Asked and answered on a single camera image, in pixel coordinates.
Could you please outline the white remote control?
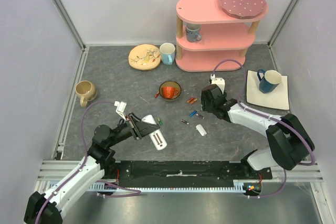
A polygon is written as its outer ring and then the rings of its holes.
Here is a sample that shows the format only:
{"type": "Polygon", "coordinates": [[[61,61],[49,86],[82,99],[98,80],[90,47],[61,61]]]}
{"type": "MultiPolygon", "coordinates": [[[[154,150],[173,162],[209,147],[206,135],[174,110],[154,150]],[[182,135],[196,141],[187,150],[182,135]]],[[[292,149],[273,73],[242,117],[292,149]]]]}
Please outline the white remote control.
{"type": "MultiPolygon", "coordinates": [[[[141,121],[145,122],[145,123],[153,124],[154,126],[160,127],[155,122],[154,117],[152,115],[147,115],[147,116],[143,117],[141,121]]],[[[166,142],[166,140],[165,140],[165,138],[164,138],[160,129],[157,129],[157,130],[153,131],[152,133],[150,133],[149,137],[151,138],[155,148],[158,151],[163,150],[167,147],[167,142],[166,142]]]]}

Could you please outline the white battery cover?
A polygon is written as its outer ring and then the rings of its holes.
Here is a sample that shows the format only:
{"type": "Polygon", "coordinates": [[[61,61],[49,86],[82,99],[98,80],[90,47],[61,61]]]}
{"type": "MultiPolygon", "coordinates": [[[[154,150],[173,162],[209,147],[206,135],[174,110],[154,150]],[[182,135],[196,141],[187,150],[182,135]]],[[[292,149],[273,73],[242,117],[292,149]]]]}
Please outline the white battery cover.
{"type": "Polygon", "coordinates": [[[207,134],[207,132],[205,131],[205,129],[203,128],[203,126],[201,124],[198,124],[196,126],[196,129],[201,136],[205,136],[207,134]]]}

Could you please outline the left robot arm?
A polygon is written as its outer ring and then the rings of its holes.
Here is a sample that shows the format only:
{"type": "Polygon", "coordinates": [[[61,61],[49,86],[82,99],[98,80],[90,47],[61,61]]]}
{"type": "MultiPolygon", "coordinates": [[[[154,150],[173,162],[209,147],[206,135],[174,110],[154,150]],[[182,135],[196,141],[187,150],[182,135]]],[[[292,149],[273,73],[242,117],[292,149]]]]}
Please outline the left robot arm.
{"type": "Polygon", "coordinates": [[[36,191],[29,197],[24,223],[62,223],[69,209],[91,185],[114,175],[116,160],[112,146],[130,137],[140,140],[149,136],[158,151],[167,147],[152,115],[140,119],[130,113],[121,117],[114,129],[106,125],[95,129],[85,156],[60,182],[42,194],[36,191]]]}

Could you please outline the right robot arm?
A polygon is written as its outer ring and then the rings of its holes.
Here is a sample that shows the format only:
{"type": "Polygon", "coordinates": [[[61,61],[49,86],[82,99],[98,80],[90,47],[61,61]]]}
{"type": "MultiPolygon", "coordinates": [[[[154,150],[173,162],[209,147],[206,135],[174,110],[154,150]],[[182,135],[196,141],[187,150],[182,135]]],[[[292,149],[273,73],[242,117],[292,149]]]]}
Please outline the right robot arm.
{"type": "Polygon", "coordinates": [[[268,147],[247,154],[240,166],[241,174],[254,178],[260,170],[280,166],[292,170],[302,165],[307,156],[312,156],[314,143],[299,119],[288,113],[285,116],[266,114],[252,109],[235,99],[226,99],[226,91],[210,84],[201,92],[202,110],[220,120],[245,126],[268,141],[268,147]]]}

